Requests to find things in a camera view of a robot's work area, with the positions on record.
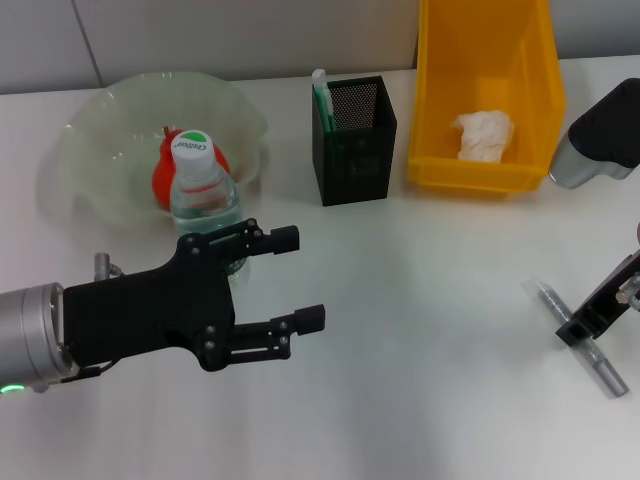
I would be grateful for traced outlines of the black mesh pen holder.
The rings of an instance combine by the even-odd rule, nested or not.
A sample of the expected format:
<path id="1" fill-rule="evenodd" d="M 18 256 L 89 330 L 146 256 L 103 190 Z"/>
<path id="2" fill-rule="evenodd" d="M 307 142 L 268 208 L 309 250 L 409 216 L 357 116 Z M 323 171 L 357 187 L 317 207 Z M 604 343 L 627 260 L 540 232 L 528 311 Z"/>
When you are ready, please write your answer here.
<path id="1" fill-rule="evenodd" d="M 312 163 L 324 206 L 387 197 L 397 120 L 380 75 L 328 83 L 336 128 L 311 95 Z"/>

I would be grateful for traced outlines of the pale green glass fruit bowl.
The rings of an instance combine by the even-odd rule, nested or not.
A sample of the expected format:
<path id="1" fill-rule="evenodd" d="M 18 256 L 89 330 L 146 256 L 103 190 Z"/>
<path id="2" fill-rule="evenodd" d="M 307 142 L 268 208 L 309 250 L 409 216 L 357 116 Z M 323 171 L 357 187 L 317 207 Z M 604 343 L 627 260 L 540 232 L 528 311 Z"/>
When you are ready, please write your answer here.
<path id="1" fill-rule="evenodd" d="M 169 219 L 152 192 L 166 127 L 209 134 L 239 185 L 259 172 L 267 120 L 239 87 L 204 73 L 145 73 L 98 92 L 63 128 L 38 170 L 39 209 L 60 224 L 78 204 L 109 225 Z"/>

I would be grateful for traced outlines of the clear water bottle green label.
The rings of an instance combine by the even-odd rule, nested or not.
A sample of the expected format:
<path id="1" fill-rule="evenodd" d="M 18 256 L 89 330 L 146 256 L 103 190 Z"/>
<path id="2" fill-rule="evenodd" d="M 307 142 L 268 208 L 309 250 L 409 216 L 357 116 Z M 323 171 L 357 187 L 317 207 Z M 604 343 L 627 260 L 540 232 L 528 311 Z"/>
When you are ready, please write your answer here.
<path id="1" fill-rule="evenodd" d="M 185 130 L 171 142 L 175 174 L 170 212 L 177 234 L 206 234 L 243 220 L 238 189 L 211 137 Z"/>

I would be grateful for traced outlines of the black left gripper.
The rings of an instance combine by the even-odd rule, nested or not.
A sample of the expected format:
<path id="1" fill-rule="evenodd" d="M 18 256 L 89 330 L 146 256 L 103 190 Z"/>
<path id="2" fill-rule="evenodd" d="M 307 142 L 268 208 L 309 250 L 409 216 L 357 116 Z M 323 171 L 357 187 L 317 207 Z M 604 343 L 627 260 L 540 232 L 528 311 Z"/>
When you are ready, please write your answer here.
<path id="1" fill-rule="evenodd" d="M 229 363 L 289 359 L 292 335 L 325 329 L 325 306 L 233 328 L 230 287 L 219 259 L 237 261 L 299 248 L 297 226 L 265 232 L 253 218 L 207 237 L 185 235 L 173 257 L 156 269 L 65 289 L 64 345 L 81 367 L 167 348 L 191 352 L 205 371 L 219 371 Z"/>

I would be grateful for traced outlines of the yellow plastic bin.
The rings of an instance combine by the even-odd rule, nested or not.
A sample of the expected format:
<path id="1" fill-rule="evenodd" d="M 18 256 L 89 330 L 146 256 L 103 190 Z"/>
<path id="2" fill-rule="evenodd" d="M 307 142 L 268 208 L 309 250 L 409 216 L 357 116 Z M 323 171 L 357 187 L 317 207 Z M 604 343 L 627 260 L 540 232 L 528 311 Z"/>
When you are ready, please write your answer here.
<path id="1" fill-rule="evenodd" d="M 547 176 L 566 109 L 549 0 L 421 0 L 407 178 L 506 195 Z M 458 157 L 460 114 L 499 110 L 514 136 L 497 163 Z"/>

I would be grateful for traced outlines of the white paper ball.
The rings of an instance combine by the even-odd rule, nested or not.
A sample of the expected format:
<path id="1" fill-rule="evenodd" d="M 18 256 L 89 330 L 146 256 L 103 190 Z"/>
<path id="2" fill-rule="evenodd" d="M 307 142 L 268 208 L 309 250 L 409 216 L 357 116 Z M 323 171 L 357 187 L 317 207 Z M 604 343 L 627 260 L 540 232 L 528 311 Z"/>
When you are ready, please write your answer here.
<path id="1" fill-rule="evenodd" d="M 510 116 L 500 110 L 460 114 L 450 126 L 461 132 L 457 158 L 464 161 L 500 163 L 514 133 Z"/>

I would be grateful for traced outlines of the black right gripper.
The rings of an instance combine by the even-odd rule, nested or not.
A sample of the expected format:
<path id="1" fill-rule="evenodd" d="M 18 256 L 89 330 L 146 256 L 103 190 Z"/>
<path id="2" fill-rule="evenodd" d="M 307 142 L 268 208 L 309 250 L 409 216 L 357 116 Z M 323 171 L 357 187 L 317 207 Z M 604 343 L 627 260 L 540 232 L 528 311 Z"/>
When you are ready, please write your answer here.
<path id="1" fill-rule="evenodd" d="M 600 325 L 611 325 L 629 308 L 629 300 L 617 295 L 625 284 L 640 273 L 640 252 L 626 257 L 576 310 L 569 321 L 556 330 L 556 335 L 568 346 L 592 339 Z"/>

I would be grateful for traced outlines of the grey wrapped pen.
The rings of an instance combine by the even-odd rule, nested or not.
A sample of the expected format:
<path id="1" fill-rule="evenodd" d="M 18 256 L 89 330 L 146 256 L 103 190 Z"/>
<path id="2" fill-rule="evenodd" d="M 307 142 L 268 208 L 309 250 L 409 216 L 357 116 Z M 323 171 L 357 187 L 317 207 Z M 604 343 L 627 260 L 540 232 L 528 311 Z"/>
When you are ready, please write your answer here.
<path id="1" fill-rule="evenodd" d="M 536 279 L 526 280 L 522 286 L 548 318 L 554 318 L 560 326 L 569 322 L 572 311 L 551 286 Z M 582 361 L 588 373 L 607 394 L 613 398 L 621 398 L 629 393 L 625 381 L 592 338 L 570 347 L 570 351 Z"/>

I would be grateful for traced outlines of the green utility knife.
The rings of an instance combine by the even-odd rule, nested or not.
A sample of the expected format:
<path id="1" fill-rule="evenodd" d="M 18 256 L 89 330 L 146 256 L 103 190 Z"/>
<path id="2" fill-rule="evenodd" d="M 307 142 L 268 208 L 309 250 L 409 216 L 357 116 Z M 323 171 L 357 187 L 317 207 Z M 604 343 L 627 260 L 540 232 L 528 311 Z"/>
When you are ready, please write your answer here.
<path id="1" fill-rule="evenodd" d="M 312 84 L 323 128 L 326 132 L 336 132 L 337 123 L 334 114 L 333 100 L 324 69 L 316 69 L 313 71 Z"/>

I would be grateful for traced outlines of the red-orange toy orange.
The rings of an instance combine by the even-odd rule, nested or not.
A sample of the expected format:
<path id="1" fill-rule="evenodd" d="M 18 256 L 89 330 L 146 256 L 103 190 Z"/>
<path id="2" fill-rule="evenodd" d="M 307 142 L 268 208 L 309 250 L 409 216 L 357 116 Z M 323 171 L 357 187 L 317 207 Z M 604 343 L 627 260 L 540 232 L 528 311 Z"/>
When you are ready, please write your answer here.
<path id="1" fill-rule="evenodd" d="M 175 161 L 171 150 L 174 139 L 187 140 L 195 143 L 197 147 L 210 146 L 215 163 L 227 175 L 230 173 L 230 169 L 222 151 L 211 142 L 211 138 L 205 132 L 199 130 L 170 130 L 168 127 L 164 127 L 163 131 L 164 139 L 159 149 L 160 159 L 153 172 L 151 186 L 157 203 L 164 210 L 169 211 L 171 209 L 171 187 L 176 173 Z M 228 195 L 233 196 L 236 194 L 237 188 L 229 175 L 228 182 L 220 180 L 213 186 L 201 186 L 197 189 L 183 191 L 183 194 L 186 195 L 185 199 L 188 208 L 208 207 L 214 203 L 222 205 L 224 203 L 222 200 L 223 187 L 227 188 Z"/>

